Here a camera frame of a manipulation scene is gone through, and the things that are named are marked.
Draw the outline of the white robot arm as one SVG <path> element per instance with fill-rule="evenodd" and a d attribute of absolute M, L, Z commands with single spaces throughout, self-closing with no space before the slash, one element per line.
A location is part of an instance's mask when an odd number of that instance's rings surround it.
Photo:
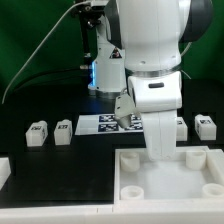
<path fill-rule="evenodd" d="M 212 21 L 212 0 L 108 0 L 107 40 L 125 51 L 127 92 L 116 98 L 115 119 L 126 128 L 141 118 L 148 156 L 176 152 L 182 107 L 179 45 L 198 40 Z"/>

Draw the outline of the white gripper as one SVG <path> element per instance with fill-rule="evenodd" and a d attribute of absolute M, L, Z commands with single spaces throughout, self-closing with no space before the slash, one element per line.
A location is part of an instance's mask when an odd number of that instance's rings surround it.
<path fill-rule="evenodd" d="M 171 159 L 176 152 L 177 110 L 182 107 L 181 73 L 130 76 L 128 89 L 141 117 L 149 158 Z"/>

